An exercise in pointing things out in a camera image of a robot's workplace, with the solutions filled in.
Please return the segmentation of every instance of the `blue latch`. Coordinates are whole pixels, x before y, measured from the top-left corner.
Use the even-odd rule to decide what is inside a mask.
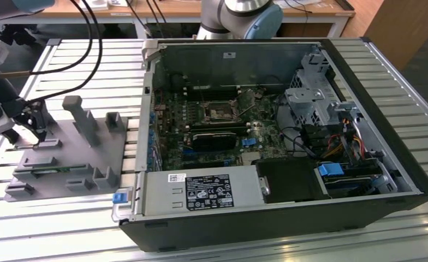
[[[242,146],[253,146],[257,144],[257,138],[249,138],[242,140]]]
[[[114,204],[128,203],[128,193],[115,193],[112,197]]]
[[[345,174],[339,163],[325,163],[318,167],[318,170],[322,176],[342,176]]]

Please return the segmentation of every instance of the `aluminum extrusion table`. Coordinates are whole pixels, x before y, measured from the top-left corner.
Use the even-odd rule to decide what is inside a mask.
[[[35,70],[78,60],[88,40],[64,40],[44,50]],[[428,174],[428,105],[373,43],[334,39],[353,70]],[[95,117],[119,111],[131,118],[123,160],[123,186],[132,183],[142,95],[142,40],[106,40],[103,65],[74,94]],[[23,97],[32,98],[79,84],[94,68],[98,44],[83,64],[67,72],[32,76]],[[351,99],[342,83],[343,94]],[[47,101],[56,119],[71,119],[62,98]],[[112,195],[3,201],[12,170],[22,158],[0,137],[0,260],[8,261],[428,261],[428,203],[389,215],[365,229],[282,239],[144,253],[112,222]]]

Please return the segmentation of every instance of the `barcode sticker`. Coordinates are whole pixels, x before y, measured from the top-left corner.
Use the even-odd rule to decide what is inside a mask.
[[[111,13],[114,16],[132,16],[132,14],[128,13]]]
[[[170,174],[170,183],[186,182],[187,174]]]

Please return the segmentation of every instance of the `black cable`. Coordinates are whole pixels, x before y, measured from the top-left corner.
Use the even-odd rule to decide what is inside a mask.
[[[99,53],[98,53],[98,61],[96,61],[96,65],[95,65],[95,68],[88,76],[88,78],[83,81],[83,83],[75,87],[75,88],[71,88],[68,90],[63,90],[58,93],[54,93],[54,94],[48,94],[47,96],[43,96],[43,97],[39,97],[39,98],[35,98],[30,101],[30,103],[32,104],[34,102],[39,102],[39,101],[43,101],[51,97],[56,97],[56,96],[60,96],[63,94],[67,94],[70,92],[74,92],[79,89],[82,89],[87,84],[88,82],[91,81],[91,79],[94,78],[94,76],[96,75],[96,72],[98,72],[98,69],[99,69],[99,66],[100,66],[100,62],[102,62],[102,59],[103,59],[103,51],[104,51],[104,47],[103,47],[103,36],[100,34],[100,31],[99,31],[99,22],[98,22],[98,19],[96,19],[96,16],[95,16],[95,12],[92,11],[90,5],[88,5],[88,2],[87,0],[82,0],[83,1],[83,4],[90,12],[90,15],[91,15],[91,18],[92,18],[92,21],[95,23],[95,26],[96,26],[96,30],[98,30],[98,39],[99,39]]]
[[[159,23],[159,19],[158,19],[156,13],[155,13],[155,9],[154,9],[154,7],[152,7],[152,5],[151,5],[150,0],[147,0],[147,4],[148,4],[148,6],[150,6],[151,13],[154,13],[154,17],[155,17],[155,20],[156,20],[156,25],[158,25],[159,31],[162,31],[162,37],[166,38],[166,37],[164,37],[164,33],[163,33],[163,27],[162,27],[162,24]]]
[[[164,14],[163,14],[163,12],[162,12],[162,10],[160,10],[160,8],[159,8],[159,4],[158,4],[156,0],[154,0],[154,3],[155,3],[155,5],[156,5],[158,12],[162,14],[164,23],[168,23],[168,21],[166,20]]]
[[[297,142],[297,139],[298,139],[298,138],[302,138],[302,136],[298,135],[298,136],[294,138],[294,141],[293,141],[293,143],[294,143],[294,148],[293,148],[293,150],[287,150],[289,153],[293,153],[293,155],[291,155],[293,157],[297,157],[297,156],[295,156],[295,153],[297,153],[297,152],[306,153],[306,151],[297,150],[297,147],[295,147],[295,146],[297,146],[297,143],[298,143],[298,142]]]
[[[86,12],[83,11],[83,9],[80,8],[80,5],[74,1],[74,0],[70,0],[72,2],[72,4],[75,5],[76,9],[80,11],[82,13],[82,16],[84,17],[84,20],[86,20],[86,24],[87,24],[87,27],[88,27],[88,39],[90,39],[90,44],[88,44],[88,48],[87,48],[87,51],[84,53],[84,55],[82,56],[82,58],[71,65],[63,67],[63,68],[58,68],[58,69],[54,69],[54,70],[47,70],[47,71],[38,71],[38,72],[34,72],[34,71],[30,71],[30,74],[31,75],[44,75],[44,74],[51,74],[51,73],[59,73],[59,72],[63,72],[74,67],[76,67],[84,60],[86,58],[88,57],[90,55],[90,52],[91,52],[91,49],[92,49],[92,27],[91,27],[91,22],[90,22],[90,19],[88,19],[88,16],[86,15]]]
[[[143,28],[144,28],[144,31],[146,31],[147,34],[151,36],[151,30],[148,29],[147,25],[143,23],[142,18],[140,18],[140,16],[138,15],[138,13],[136,13],[136,11],[135,11],[135,9],[134,9],[134,7],[132,7],[132,4],[130,3],[128,0],[126,0],[126,2],[127,2],[127,4],[128,4],[130,9],[131,9],[132,12],[134,12],[134,15],[135,15],[136,19],[139,20],[139,22],[140,22],[140,24],[142,24],[142,26],[143,26]]]
[[[294,8],[295,10],[299,10],[302,12],[305,12],[305,15],[307,16],[307,20],[305,21],[305,26],[303,26],[303,31],[302,31],[302,37],[305,37],[305,32],[306,32],[306,28],[307,28],[307,24],[309,24],[309,14],[313,14],[314,12],[307,10],[307,6],[305,6],[305,4],[302,4],[301,2],[298,2],[297,0],[293,0],[295,3],[298,3],[299,5],[303,6],[303,9],[299,9],[297,7],[294,7],[290,3],[289,0],[286,0],[287,5]]]
[[[283,134],[285,138],[294,143],[294,145],[301,147],[307,152],[307,154],[311,158],[322,160],[322,158],[314,153],[314,151],[311,151],[311,149],[309,147],[306,147],[302,143],[299,143],[297,140],[290,138],[290,136],[287,136],[285,133],[282,133],[282,134]]]
[[[163,14],[163,11],[162,11],[162,9],[159,8],[158,1],[156,1],[156,0],[154,0],[154,3],[155,3],[155,5],[156,5],[158,12],[162,14],[162,17],[163,17],[164,23],[168,23],[168,21],[166,20],[166,16],[164,16],[164,14]]]

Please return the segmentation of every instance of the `yellow wire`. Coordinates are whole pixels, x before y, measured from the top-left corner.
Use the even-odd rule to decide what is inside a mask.
[[[337,148],[333,149],[331,152],[329,152],[323,158],[327,158],[329,156],[331,156],[333,154],[335,154],[341,149],[343,148],[343,144],[341,144]]]

